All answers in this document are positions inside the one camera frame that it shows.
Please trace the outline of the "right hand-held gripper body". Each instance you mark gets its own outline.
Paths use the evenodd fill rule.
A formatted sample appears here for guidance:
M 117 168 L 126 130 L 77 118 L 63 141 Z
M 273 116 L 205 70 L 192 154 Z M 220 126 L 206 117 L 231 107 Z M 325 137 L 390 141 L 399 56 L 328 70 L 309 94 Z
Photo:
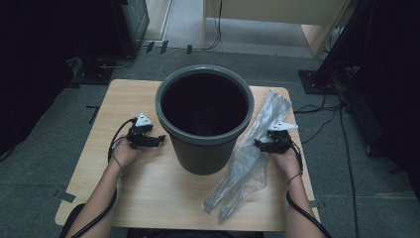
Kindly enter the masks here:
M 271 124 L 267 130 L 267 135 L 271 138 L 271 142 L 268 144 L 266 150 L 269 153 L 285 153 L 292 147 L 289 130 L 297 128 L 297 125 L 286 122 L 274 122 Z

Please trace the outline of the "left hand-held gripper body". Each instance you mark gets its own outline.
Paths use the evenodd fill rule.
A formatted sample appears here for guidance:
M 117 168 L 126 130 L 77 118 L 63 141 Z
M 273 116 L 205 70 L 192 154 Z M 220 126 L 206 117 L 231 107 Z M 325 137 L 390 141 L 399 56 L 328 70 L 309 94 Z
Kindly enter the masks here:
M 153 127 L 153 122 L 144 113 L 141 113 L 127 134 L 127 140 L 131 147 L 133 149 L 153 147 L 155 145 L 154 139 L 147 136 L 147 133 L 151 132 Z

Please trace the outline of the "clear plastic bag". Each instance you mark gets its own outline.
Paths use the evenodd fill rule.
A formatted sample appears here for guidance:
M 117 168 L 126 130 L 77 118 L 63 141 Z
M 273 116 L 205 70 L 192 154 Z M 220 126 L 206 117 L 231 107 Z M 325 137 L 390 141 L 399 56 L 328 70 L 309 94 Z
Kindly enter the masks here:
M 253 125 L 248 128 L 236 144 L 228 162 L 228 170 L 219 185 L 202 203 L 202 210 L 210 214 L 222 201 L 219 218 L 230 217 L 256 191 L 267 184 L 268 152 L 262 152 L 254 143 L 254 139 L 266 142 L 268 127 L 274 122 L 285 122 L 291 102 L 282 95 L 270 91 Z

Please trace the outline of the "dark grey trash can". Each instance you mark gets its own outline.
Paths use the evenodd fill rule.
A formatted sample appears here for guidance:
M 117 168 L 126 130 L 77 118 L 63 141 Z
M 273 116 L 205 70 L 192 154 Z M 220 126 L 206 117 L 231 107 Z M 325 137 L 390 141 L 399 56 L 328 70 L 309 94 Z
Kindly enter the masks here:
M 250 87 L 236 73 L 198 64 L 168 76 L 156 94 L 157 119 L 180 165 L 207 176 L 221 171 L 253 117 Z

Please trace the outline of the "person's right hand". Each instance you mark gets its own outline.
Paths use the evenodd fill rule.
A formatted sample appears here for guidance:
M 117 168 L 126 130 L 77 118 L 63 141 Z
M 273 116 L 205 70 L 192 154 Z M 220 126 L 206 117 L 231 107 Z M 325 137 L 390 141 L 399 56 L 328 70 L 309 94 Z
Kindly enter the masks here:
M 276 162 L 286 180 L 292 180 L 301 174 L 297 155 L 292 149 L 282 154 L 271 153 L 269 157 Z

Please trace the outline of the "person's left hand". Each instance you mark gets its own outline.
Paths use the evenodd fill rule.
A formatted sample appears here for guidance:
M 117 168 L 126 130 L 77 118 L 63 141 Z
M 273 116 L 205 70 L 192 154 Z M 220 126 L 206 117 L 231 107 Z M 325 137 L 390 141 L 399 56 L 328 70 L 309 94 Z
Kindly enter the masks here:
M 116 169 L 126 169 L 136 159 L 143 156 L 146 151 L 144 149 L 133 149 L 126 138 L 121 138 L 116 144 L 109 165 Z

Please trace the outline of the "black stand base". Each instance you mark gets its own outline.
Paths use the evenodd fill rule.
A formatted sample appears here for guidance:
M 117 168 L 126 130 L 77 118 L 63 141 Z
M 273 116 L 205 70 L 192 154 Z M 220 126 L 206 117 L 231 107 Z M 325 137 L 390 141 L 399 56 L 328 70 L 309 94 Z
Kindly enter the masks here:
M 81 59 L 81 66 L 76 71 L 73 84 L 107 85 L 113 73 L 112 68 L 100 65 L 95 59 Z

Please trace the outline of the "black cabinet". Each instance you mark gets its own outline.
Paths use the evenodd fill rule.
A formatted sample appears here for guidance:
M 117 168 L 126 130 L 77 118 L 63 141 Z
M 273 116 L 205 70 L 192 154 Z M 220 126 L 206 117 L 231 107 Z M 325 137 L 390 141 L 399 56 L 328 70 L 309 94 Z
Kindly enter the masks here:
M 112 0 L 120 41 L 127 58 L 133 58 L 150 22 L 146 0 Z

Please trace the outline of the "beige wooden desk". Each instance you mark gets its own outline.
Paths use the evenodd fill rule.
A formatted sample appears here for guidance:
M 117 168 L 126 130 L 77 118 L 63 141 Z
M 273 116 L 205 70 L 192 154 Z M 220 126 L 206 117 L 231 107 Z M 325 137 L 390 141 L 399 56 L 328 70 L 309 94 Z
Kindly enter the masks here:
M 203 19 L 298 24 L 318 57 L 351 0 L 203 0 Z

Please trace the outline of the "black stand with base plate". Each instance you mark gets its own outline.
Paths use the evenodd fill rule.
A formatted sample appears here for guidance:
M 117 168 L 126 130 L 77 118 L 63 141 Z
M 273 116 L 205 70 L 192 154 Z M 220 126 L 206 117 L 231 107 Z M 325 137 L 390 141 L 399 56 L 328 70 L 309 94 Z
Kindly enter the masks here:
M 371 15 L 376 0 L 359 0 L 356 9 L 336 43 L 317 70 L 299 70 L 306 94 L 335 94 L 333 73 L 356 65 L 368 47 Z

